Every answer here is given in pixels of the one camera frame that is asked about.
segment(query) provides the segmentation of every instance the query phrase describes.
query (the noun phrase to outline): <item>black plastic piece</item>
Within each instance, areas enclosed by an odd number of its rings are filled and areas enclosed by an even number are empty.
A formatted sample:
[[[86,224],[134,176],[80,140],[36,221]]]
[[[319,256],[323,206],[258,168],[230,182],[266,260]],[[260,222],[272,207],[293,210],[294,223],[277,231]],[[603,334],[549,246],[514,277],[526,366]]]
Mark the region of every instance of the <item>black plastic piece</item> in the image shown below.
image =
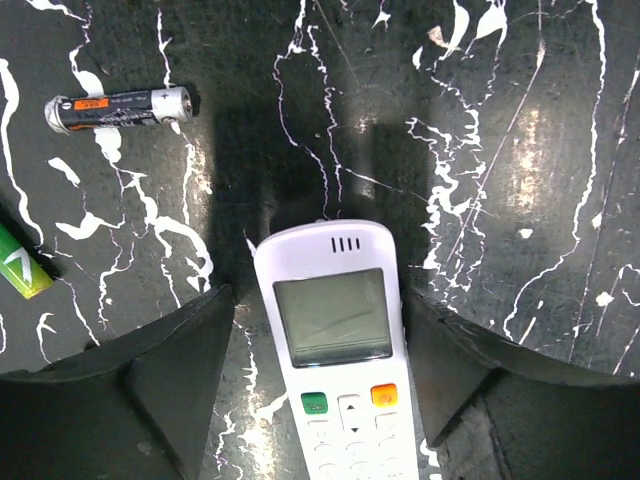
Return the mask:
[[[1,376],[0,478],[197,478],[233,307],[223,287],[100,348]]]

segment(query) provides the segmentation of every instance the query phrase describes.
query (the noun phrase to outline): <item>aa battery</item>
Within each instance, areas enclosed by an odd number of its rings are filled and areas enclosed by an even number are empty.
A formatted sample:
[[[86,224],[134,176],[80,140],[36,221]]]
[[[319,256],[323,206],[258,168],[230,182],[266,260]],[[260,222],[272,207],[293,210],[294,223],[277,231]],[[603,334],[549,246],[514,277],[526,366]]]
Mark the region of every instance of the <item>aa battery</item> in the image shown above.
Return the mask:
[[[104,97],[56,96],[45,105],[44,115],[54,131],[70,133],[86,128],[186,122],[193,116],[193,106],[186,88],[173,87]]]
[[[0,225],[0,273],[27,300],[49,288],[53,280]]]

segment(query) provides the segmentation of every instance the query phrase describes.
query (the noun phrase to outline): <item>floor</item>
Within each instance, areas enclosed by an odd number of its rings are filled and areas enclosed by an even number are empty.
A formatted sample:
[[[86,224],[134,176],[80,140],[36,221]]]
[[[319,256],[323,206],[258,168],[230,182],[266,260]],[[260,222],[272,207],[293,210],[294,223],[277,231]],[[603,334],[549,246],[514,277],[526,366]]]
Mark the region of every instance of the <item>floor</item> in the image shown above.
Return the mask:
[[[231,282],[203,478],[302,478],[248,247],[293,205],[371,212],[434,305],[634,377],[639,15],[631,0],[5,0],[0,222],[56,281],[29,301],[0,282],[0,371]],[[197,105],[179,132],[103,142],[44,120],[55,95],[173,84]]]

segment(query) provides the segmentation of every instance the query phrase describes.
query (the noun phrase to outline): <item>green button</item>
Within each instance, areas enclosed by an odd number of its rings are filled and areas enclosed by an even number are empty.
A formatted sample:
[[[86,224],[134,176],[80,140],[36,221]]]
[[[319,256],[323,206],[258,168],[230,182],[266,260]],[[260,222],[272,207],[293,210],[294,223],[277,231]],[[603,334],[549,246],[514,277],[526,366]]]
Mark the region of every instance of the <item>green button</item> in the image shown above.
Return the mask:
[[[303,393],[302,406],[307,415],[321,415],[329,411],[327,396],[322,392]]]

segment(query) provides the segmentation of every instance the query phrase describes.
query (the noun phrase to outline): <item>remote button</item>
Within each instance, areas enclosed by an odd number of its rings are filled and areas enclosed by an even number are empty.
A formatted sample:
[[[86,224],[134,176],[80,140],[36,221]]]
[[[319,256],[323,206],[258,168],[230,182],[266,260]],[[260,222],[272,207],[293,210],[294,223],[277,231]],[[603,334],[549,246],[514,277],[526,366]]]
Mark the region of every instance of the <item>remote button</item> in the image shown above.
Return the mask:
[[[347,453],[351,455],[353,460],[360,460],[363,457],[366,457],[367,454],[367,446],[364,442],[354,442],[347,445]]]
[[[402,478],[402,462],[399,458],[389,458],[382,463],[387,478]]]
[[[373,478],[371,465],[367,462],[358,462],[351,465],[351,478],[354,480],[370,480]]]
[[[303,393],[300,397],[307,415],[322,415],[329,411],[327,396],[322,392]]]
[[[398,431],[398,414],[397,413],[385,413],[384,415],[376,416],[376,428],[385,437],[393,437]]]
[[[316,455],[320,457],[320,459],[325,458],[327,460],[331,460],[335,454],[335,450],[336,449],[332,445],[328,445],[326,443],[318,445],[315,448]]]
[[[326,478],[327,480],[335,480],[338,474],[338,466],[333,463],[325,463],[318,468],[320,478]]]
[[[400,450],[400,442],[395,437],[387,438],[380,442],[380,448],[388,453],[396,453]]]
[[[338,406],[343,414],[362,411],[362,397],[360,395],[343,395],[338,397]]]
[[[361,415],[343,418],[342,427],[347,437],[360,438],[370,430],[369,420]]]
[[[373,387],[371,401],[376,407],[393,407],[398,404],[398,389],[393,383]]]
[[[313,420],[307,424],[312,435],[315,435],[321,442],[329,438],[332,427],[327,420]]]

